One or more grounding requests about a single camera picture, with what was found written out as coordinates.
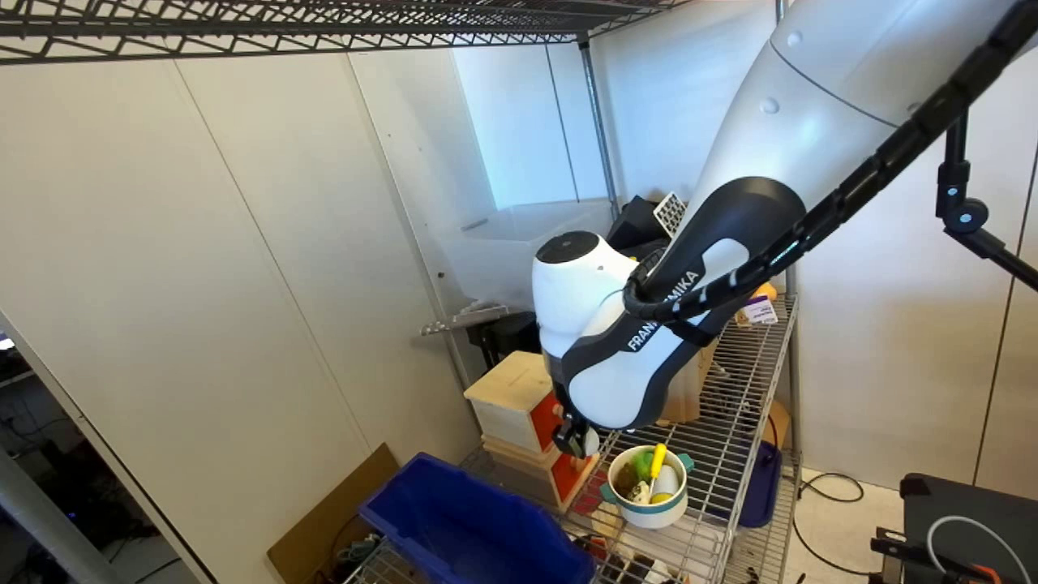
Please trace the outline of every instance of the blue bin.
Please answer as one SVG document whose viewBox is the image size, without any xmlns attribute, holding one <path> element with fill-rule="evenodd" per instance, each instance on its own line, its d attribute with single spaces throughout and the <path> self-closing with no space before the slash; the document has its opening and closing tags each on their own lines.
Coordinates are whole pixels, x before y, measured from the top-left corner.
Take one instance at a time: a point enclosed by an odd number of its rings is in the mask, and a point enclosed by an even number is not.
<svg viewBox="0 0 1038 584">
<path fill-rule="evenodd" d="M 590 560 L 553 521 L 418 456 L 361 516 L 433 584 L 587 584 Z"/>
<path fill-rule="evenodd" d="M 780 481 L 780 451 L 763 442 L 757 456 L 751 481 L 745 490 L 744 516 L 740 516 L 744 529 L 763 529 L 773 524 L 778 481 Z"/>
</svg>

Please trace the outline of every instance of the wire shelf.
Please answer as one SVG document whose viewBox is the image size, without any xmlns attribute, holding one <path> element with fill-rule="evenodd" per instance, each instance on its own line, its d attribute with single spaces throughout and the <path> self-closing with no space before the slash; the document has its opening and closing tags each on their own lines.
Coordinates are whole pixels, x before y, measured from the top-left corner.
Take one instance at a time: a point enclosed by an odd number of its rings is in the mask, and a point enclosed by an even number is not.
<svg viewBox="0 0 1038 584">
<path fill-rule="evenodd" d="M 773 529 L 740 533 L 737 525 L 757 469 L 759 428 L 780 380 L 792 327 L 793 312 L 774 327 L 729 327 L 717 349 L 720 366 L 714 366 L 705 388 L 697 422 L 607 437 L 595 476 L 587 481 L 573 513 L 563 516 L 571 529 L 587 529 L 594 539 L 607 542 L 601 580 L 639 580 L 648 571 L 655 580 L 726 580 L 726 574 L 744 578 L 745 567 L 763 574 L 767 563 L 773 571 L 780 574 L 789 539 L 789 521 L 780 521 L 785 503 L 778 500 Z M 595 488 L 607 481 L 607 469 L 619 451 L 655 442 L 691 456 L 697 469 L 688 476 L 688 513 L 680 524 L 645 533 L 626 525 L 616 505 L 601 503 Z"/>
<path fill-rule="evenodd" d="M 733 560 L 724 578 L 726 584 L 780 580 L 793 500 L 799 500 L 799 488 L 789 476 L 778 488 L 773 524 L 763 529 L 737 533 Z"/>
<path fill-rule="evenodd" d="M 0 65 L 561 46 L 688 0 L 0 0 Z"/>
</svg>

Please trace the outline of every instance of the cable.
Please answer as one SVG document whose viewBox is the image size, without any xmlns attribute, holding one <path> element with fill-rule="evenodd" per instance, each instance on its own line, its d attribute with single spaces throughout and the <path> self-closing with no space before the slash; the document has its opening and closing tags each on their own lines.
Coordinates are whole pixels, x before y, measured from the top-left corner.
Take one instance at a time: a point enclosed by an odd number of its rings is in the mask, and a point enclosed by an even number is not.
<svg viewBox="0 0 1038 584">
<path fill-rule="evenodd" d="M 1007 560 L 1016 563 L 1016 567 L 1019 567 L 1019 574 L 1025 578 L 1025 584 L 1030 584 L 1030 574 L 1028 574 L 1025 563 L 1016 556 L 1016 548 L 1012 548 L 994 529 L 976 524 L 973 516 L 941 516 L 936 524 L 930 524 L 930 529 L 927 529 L 927 556 L 930 556 L 930 564 L 935 564 L 941 574 L 948 574 L 948 567 L 941 564 L 941 560 L 936 560 L 936 553 L 935 553 L 935 539 L 936 539 L 936 529 L 948 525 L 948 524 L 967 524 L 967 525 L 986 533 L 989 539 L 994 539 L 994 542 L 1007 553 Z"/>
<path fill-rule="evenodd" d="M 168 571 L 168 567 L 178 564 L 178 563 L 182 563 L 182 560 L 170 560 L 170 563 L 152 567 L 149 574 L 136 578 L 134 584 L 147 584 L 147 580 L 152 580 L 159 571 Z"/>
<path fill-rule="evenodd" d="M 828 495 L 828 490 L 818 488 L 821 481 L 843 481 L 843 483 L 851 483 L 857 495 L 853 495 L 853 496 L 834 496 L 834 495 Z M 809 481 L 803 481 L 803 483 L 799 488 L 799 500 L 802 500 L 803 490 L 818 495 L 821 500 L 843 503 L 843 505 L 865 500 L 865 488 L 864 488 L 857 476 L 851 476 L 851 475 L 813 475 Z M 802 525 L 799 525 L 799 511 L 792 511 L 792 533 L 793 533 L 799 542 L 806 548 L 806 556 L 813 556 L 821 564 L 828 564 L 828 567 L 834 567 L 834 571 L 857 574 L 857 578 L 872 578 L 872 574 L 879 574 L 879 571 L 846 567 L 846 564 L 839 564 L 839 563 L 830 563 L 828 556 L 821 556 L 821 553 L 803 539 L 803 533 L 802 533 Z"/>
</svg>

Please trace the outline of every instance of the food container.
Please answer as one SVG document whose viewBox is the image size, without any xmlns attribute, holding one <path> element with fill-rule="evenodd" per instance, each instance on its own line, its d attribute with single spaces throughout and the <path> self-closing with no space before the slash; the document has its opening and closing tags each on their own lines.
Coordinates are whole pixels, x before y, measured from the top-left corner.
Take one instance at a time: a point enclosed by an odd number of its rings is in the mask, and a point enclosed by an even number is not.
<svg viewBox="0 0 1038 584">
<path fill-rule="evenodd" d="M 616 503 L 621 511 L 621 521 L 635 529 L 666 529 L 678 524 L 688 511 L 688 475 L 693 470 L 693 460 L 688 456 L 669 451 L 669 469 L 678 475 L 678 490 L 657 503 L 639 505 L 626 500 L 626 495 L 616 490 L 616 476 L 621 469 L 628 469 L 643 451 L 655 451 L 655 446 L 626 447 L 611 460 L 607 483 L 601 488 L 607 503 Z"/>
</svg>

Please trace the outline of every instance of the white wall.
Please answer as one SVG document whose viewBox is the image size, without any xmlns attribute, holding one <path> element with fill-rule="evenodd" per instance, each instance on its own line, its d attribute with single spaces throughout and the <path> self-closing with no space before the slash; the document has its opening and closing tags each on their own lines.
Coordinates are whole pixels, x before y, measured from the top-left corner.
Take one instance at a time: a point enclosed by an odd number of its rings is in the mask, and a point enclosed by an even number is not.
<svg viewBox="0 0 1038 584">
<path fill-rule="evenodd" d="M 1030 48 L 1001 84 L 992 92 L 989 125 L 989 165 L 1000 165 L 1007 198 L 1030 198 L 1025 223 L 1012 222 L 1012 233 L 1020 226 L 1020 260 L 1038 266 L 1038 208 L 1034 208 L 1034 156 L 1038 156 L 1038 51 Z M 980 459 L 980 483 L 1007 490 L 1019 496 L 1038 496 L 1038 463 L 1028 456 L 1038 418 L 1038 292 L 1016 284 L 1006 345 L 1000 355 L 1000 377 L 992 388 L 992 412 Z"/>
<path fill-rule="evenodd" d="M 773 27 L 767 0 L 697 0 L 594 43 L 626 198 L 697 186 Z"/>
<path fill-rule="evenodd" d="M 0 312 L 206 571 L 263 584 L 373 446 L 472 424 L 347 59 L 182 69 L 0 74 Z"/>
<path fill-rule="evenodd" d="M 537 245 L 607 226 L 577 48 L 349 56 L 448 315 L 528 304 Z"/>
<path fill-rule="evenodd" d="M 1028 56 L 968 118 L 968 192 L 1007 247 L 1038 141 L 1025 125 L 1034 72 Z M 930 219 L 941 156 L 935 145 L 802 262 L 802 428 L 813 469 L 877 483 L 904 470 L 973 481 L 1007 277 Z"/>
<path fill-rule="evenodd" d="M 453 63 L 497 208 L 607 194 L 573 46 L 465 48 Z"/>
</svg>

